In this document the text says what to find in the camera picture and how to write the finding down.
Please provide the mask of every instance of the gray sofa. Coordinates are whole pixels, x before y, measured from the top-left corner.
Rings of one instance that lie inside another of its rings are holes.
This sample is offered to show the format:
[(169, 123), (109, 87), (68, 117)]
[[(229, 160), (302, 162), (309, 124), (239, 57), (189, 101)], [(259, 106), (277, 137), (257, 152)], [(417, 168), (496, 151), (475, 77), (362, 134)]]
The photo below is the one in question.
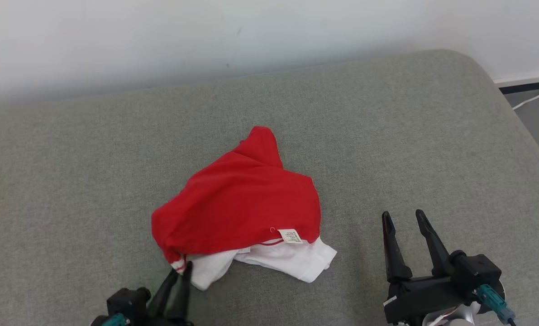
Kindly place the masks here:
[(539, 148), (447, 50), (0, 109), (0, 325), (88, 325), (120, 287), (155, 291), (170, 266), (152, 211), (255, 125), (313, 178), (338, 255), (314, 283), (235, 262), (193, 289), (197, 326), (385, 325), (381, 214), (425, 276), (417, 208), (449, 250), (493, 260), (517, 324), (539, 325)]

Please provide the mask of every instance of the teal connector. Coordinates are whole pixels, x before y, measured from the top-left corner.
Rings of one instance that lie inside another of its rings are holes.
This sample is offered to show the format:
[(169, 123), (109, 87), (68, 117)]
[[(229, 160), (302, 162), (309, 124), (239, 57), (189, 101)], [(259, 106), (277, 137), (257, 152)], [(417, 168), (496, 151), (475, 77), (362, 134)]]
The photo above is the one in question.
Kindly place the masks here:
[(507, 308), (505, 300), (488, 284), (478, 287), (478, 303), (488, 306), (504, 325), (514, 325), (515, 313)]
[(103, 322), (102, 326), (126, 326), (126, 321), (127, 319), (124, 317), (124, 315), (118, 313), (112, 315), (107, 321)]

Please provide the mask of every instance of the clothing tag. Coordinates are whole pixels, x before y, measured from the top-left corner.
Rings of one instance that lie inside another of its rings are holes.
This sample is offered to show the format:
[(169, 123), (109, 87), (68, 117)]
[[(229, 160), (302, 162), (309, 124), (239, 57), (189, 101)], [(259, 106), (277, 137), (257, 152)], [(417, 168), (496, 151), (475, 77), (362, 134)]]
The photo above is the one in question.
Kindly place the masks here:
[(300, 235), (298, 235), (298, 232), (295, 229), (283, 229), (278, 230), (279, 233), (281, 233), (281, 237), (283, 238), (283, 241), (289, 244), (302, 244), (304, 243)]

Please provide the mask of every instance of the red fabric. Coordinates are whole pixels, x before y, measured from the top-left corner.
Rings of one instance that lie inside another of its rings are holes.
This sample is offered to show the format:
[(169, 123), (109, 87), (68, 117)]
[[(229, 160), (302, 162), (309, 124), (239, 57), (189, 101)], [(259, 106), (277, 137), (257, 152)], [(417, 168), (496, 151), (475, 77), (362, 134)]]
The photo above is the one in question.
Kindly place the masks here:
[(278, 229), (296, 229), (313, 243), (320, 219), (311, 178), (284, 170), (275, 136), (256, 126), (156, 209), (152, 232), (172, 263), (182, 254), (214, 254), (279, 239)]

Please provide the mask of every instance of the cable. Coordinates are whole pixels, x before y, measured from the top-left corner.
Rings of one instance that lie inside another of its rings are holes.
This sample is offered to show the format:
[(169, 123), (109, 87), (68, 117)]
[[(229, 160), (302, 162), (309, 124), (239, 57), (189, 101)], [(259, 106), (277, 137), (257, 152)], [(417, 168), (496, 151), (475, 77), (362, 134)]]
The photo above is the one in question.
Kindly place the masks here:
[(516, 110), (516, 109), (520, 108), (522, 105), (524, 105), (524, 104), (526, 104), (526, 103), (528, 103), (530, 101), (534, 101), (534, 100), (536, 100), (538, 98), (539, 98), (539, 95), (537, 95), (536, 97), (533, 97), (532, 99), (528, 99), (527, 101), (522, 101), (521, 104), (514, 106), (513, 110)]

